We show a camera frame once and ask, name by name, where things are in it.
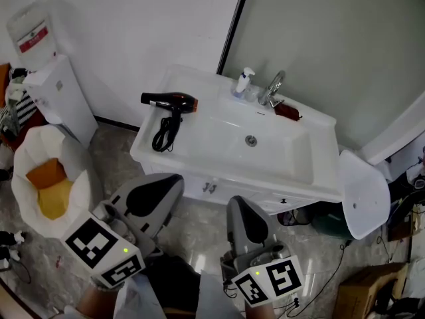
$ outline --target sink basin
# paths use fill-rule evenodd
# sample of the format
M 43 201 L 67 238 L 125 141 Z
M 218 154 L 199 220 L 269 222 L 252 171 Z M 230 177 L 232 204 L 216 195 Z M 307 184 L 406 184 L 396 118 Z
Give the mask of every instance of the sink basin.
M 277 116 L 270 107 L 232 96 L 235 84 L 227 77 L 172 66 L 156 92 L 190 94 L 199 100 L 197 111 L 183 114 L 172 151 L 159 153 L 151 143 L 169 112 L 150 106 L 130 150 L 134 160 L 340 201 L 335 120 L 287 98 L 285 103 L 303 118 L 296 122 Z

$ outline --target tiled floor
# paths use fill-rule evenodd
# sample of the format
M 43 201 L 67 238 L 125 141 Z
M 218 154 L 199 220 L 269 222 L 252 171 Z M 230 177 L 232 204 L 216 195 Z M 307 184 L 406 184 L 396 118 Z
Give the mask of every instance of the tiled floor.
M 140 165 L 129 155 L 135 133 L 106 124 L 100 124 L 92 141 L 90 153 L 95 168 L 110 196 L 123 182 L 143 173 Z M 311 226 L 279 227 L 279 239 L 287 243 L 293 255 L 297 255 L 305 275 L 306 287 L 298 294 L 301 308 L 319 292 L 337 268 L 344 242 L 319 234 Z M 21 250 L 33 282 L 23 284 L 12 272 L 0 276 L 30 306 L 43 308 L 52 314 L 53 306 L 63 308 L 75 304 L 87 282 L 86 271 L 74 261 L 62 245 L 54 239 L 44 239 L 28 228 L 19 215 L 10 183 L 0 189 L 0 229 L 30 233 L 31 240 Z M 330 318 L 339 283 L 363 266 L 379 265 L 387 257 L 383 245 L 376 243 L 380 231 L 371 233 L 361 241 L 355 241 L 345 251 L 341 268 L 322 295 L 297 318 Z M 160 232 L 158 243 L 166 252 L 182 256 L 197 271 L 205 270 L 220 279 L 219 258 L 229 250 L 226 238 L 226 211 L 222 205 L 183 199 L 169 226 Z M 406 260 L 407 242 L 386 243 L 393 261 Z M 241 295 L 234 300 L 242 310 Z M 283 306 L 283 299 L 275 306 Z

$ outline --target faucet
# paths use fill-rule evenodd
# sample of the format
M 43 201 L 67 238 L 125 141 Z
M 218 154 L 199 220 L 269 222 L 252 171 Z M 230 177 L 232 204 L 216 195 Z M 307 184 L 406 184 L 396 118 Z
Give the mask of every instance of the faucet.
M 261 105 L 270 104 L 272 108 L 275 108 L 278 104 L 282 103 L 283 100 L 276 101 L 274 95 L 279 90 L 279 87 L 282 85 L 282 82 L 285 78 L 285 71 L 281 70 L 277 73 L 276 77 L 272 80 L 270 85 L 264 89 L 258 96 L 258 102 Z

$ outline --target white panel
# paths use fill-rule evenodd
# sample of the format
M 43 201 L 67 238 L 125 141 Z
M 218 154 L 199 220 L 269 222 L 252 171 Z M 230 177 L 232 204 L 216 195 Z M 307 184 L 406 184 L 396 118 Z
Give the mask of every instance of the white panel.
M 224 73 L 337 119 L 340 144 L 373 140 L 425 90 L 425 0 L 248 0 Z
M 0 0 L 0 58 L 19 61 L 7 19 L 34 0 Z M 238 0 L 46 0 L 95 115 L 139 126 L 165 68 L 179 63 L 215 72 Z

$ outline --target hair dryer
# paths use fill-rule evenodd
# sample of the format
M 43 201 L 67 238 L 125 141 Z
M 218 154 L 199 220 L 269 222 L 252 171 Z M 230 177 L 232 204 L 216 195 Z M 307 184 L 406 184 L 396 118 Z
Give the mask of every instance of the hair dryer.
M 142 93 L 140 101 L 143 104 L 157 106 L 171 111 L 171 117 L 161 120 L 161 128 L 153 137 L 152 148 L 156 152 L 164 152 L 173 145 L 175 136 L 180 128 L 181 114 L 196 112 L 198 100 L 182 92 Z M 163 146 L 165 134 L 167 143 Z

